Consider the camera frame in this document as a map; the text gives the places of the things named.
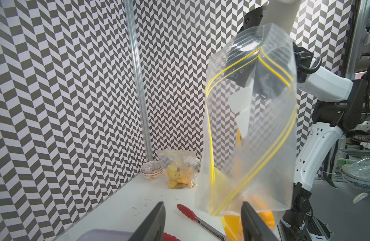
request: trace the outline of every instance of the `white table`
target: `white table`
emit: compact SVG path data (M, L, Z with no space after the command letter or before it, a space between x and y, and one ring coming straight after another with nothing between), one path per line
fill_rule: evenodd
M169 189L166 176L151 182L138 174L114 193L111 197L92 210L82 220L57 238L57 241L76 241L82 234L91 229L110 229L134 232L154 206L163 201L166 209L164 232L175 236L181 241L197 241L218 239L201 225L188 219L177 209L177 204L190 208L199 218L225 234L220 219L199 211L194 206L195 188Z

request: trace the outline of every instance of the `herringbone pattern wall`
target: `herringbone pattern wall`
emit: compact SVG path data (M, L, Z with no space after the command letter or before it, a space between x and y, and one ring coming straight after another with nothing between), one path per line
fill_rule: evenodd
M0 1L0 241L51 240L139 172L118 1Z
M264 3L134 1L153 151L200 156L208 58ZM291 33L335 73L350 8L303 1ZM298 94L297 151L315 101ZM54 239L144 159L122 0L0 0L0 241Z

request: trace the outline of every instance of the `small ziplock bag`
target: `small ziplock bag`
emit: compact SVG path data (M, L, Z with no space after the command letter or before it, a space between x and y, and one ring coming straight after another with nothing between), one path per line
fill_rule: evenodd
M158 159L165 168L166 184L171 189L196 186L197 172L201 165L196 153L182 150L158 150Z
M213 54L197 207L226 225L248 201L274 227L291 208L296 115L295 57L281 28L244 30Z

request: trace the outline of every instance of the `gray container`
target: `gray container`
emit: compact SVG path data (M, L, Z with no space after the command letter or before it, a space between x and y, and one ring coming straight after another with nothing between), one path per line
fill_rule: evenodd
M76 241L128 241L132 235L133 233L124 231L91 229L82 234Z

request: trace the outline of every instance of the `bag of fruit pieces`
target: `bag of fruit pieces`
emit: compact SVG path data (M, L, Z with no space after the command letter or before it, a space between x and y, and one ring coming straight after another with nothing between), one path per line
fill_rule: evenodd
M171 189L192 188L195 185L196 174L201 166L195 152L182 150L157 151L161 166L165 168L168 178L167 185Z

